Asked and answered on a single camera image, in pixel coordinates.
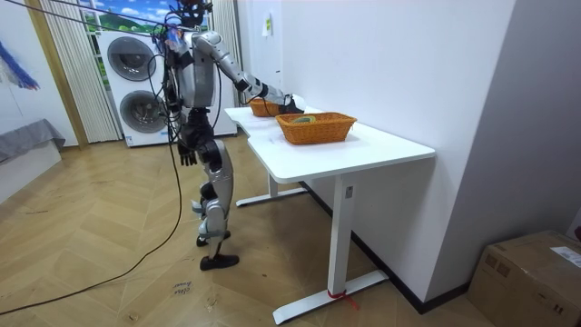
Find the herringbone parquet floor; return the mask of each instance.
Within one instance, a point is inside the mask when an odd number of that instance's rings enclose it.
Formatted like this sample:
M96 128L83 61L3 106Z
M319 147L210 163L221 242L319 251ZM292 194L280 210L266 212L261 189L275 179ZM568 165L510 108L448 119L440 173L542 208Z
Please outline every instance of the herringbone parquet floor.
M234 199L266 193L246 137L224 140L235 167ZM180 167L184 207L173 238L134 272L75 297L0 316L0 326L273 326L271 312L326 288L330 219L308 195L231 208L222 247L241 263L200 272L195 246L203 173ZM66 151L63 160L0 204L0 311L78 290L124 272L160 243L178 215L167 146L123 142ZM354 244L349 277L375 269ZM419 316L388 282L288 326L490 326L464 298Z

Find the white table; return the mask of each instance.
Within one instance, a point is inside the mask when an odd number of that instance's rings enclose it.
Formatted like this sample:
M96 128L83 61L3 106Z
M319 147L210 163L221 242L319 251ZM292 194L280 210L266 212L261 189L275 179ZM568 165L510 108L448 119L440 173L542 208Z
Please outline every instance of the white table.
M295 183L321 177L335 176L333 222L330 239L329 279L330 294L351 294L388 279L382 271L370 272L346 282L347 262L357 191L358 171L390 164L435 156L435 151L392 134L381 132L364 124L355 123L345 142L332 144L292 145L286 141L274 118L252 115L249 107L225 109L230 118L249 136L248 145L258 156L269 174L269 194L240 200L238 205L268 201L275 197L302 193L277 193L276 183ZM320 112L308 107L307 113ZM272 315L277 324L336 301L327 291L284 305Z

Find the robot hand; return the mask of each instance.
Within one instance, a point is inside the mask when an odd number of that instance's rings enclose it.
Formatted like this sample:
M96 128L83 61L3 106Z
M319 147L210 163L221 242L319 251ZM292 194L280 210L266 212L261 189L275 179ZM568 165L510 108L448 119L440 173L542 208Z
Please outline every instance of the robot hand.
M180 163L185 166L198 164L196 154L186 145L178 143L178 153L180 154Z

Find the label on box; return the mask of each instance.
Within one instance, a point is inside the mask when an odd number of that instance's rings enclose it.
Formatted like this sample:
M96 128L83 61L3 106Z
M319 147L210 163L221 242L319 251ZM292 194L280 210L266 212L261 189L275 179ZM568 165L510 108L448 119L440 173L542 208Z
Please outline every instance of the label on box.
M576 253L575 251L569 249L566 246L554 247L551 248L551 250L555 251L555 253L567 259L575 266L581 268L581 254Z

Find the wicker basket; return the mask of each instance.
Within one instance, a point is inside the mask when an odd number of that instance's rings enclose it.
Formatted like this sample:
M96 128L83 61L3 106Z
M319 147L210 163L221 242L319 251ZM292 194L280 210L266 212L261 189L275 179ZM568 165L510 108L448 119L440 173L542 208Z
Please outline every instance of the wicker basket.
M305 116L315 116L312 123L292 123ZM319 144L345 141L349 129L357 121L353 117L339 113L322 114L280 114L276 116L284 137L292 144Z
M279 105L264 99L254 99L250 102L252 113L257 117L274 117L279 114Z

